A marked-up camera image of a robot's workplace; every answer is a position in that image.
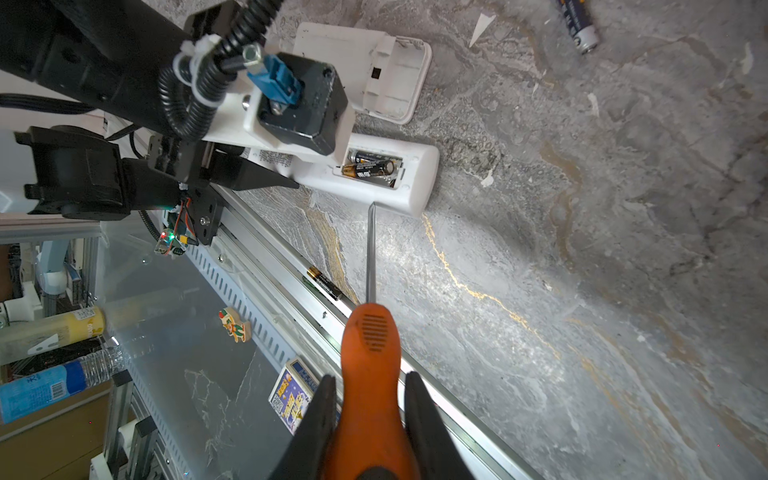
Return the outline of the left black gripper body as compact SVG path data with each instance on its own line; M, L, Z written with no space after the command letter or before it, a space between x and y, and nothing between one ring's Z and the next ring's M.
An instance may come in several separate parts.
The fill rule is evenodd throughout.
M16 132L14 142L34 163L35 178L23 182L32 214L120 221L133 211L183 206L187 213L177 226L192 227L202 245L212 242L223 208L212 189L184 193L145 160L123 158L117 145L80 127L31 127Z

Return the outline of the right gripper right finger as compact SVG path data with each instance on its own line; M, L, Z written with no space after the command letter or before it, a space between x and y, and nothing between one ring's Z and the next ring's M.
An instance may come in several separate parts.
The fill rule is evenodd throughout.
M473 479L419 373L406 375L404 400L405 428L420 477Z

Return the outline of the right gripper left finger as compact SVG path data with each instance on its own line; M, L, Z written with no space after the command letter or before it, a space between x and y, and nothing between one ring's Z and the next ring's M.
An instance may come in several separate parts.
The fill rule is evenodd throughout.
M336 408L336 378L324 375L304 419L269 480L322 478L327 449L337 422Z

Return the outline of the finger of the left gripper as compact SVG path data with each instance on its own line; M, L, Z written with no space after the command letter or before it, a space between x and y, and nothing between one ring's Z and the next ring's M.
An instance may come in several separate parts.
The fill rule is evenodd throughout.
M240 156L215 151L206 169L210 183L232 191L247 191L268 187L298 189L299 184L273 170Z

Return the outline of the orange handle screwdriver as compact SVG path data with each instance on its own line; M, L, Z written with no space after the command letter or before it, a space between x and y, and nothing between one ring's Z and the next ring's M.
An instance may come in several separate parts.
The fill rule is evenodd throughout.
M402 349L390 311L376 300L376 213L368 209L366 295L341 343L343 403L327 452L326 479L418 479L400 415Z

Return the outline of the white air conditioner remote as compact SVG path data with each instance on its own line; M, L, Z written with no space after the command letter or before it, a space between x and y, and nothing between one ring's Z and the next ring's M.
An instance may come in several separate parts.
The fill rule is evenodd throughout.
M333 65L352 107L397 125L410 122L432 60L420 39L303 22L293 53Z

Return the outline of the long white TV remote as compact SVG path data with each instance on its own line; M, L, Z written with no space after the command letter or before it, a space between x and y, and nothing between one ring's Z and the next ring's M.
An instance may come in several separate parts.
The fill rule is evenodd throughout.
M431 196L439 165L431 145L369 135L351 136L340 166L309 163L294 155L253 149L247 159L307 188L418 217Z

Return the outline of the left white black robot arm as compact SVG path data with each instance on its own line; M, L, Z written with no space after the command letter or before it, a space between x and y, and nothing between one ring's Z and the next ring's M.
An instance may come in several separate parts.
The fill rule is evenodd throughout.
M5 1L1 68L55 92L48 99L5 94L8 109L78 114L101 110L151 134L144 156L81 127L32 127L1 143L1 209L73 220L119 221L132 212L176 210L191 235L209 244L219 202L232 190L294 186L294 181L204 141L210 101L240 69L241 53L261 44L277 1L228 4L223 40L200 69L174 67L187 33L141 1Z

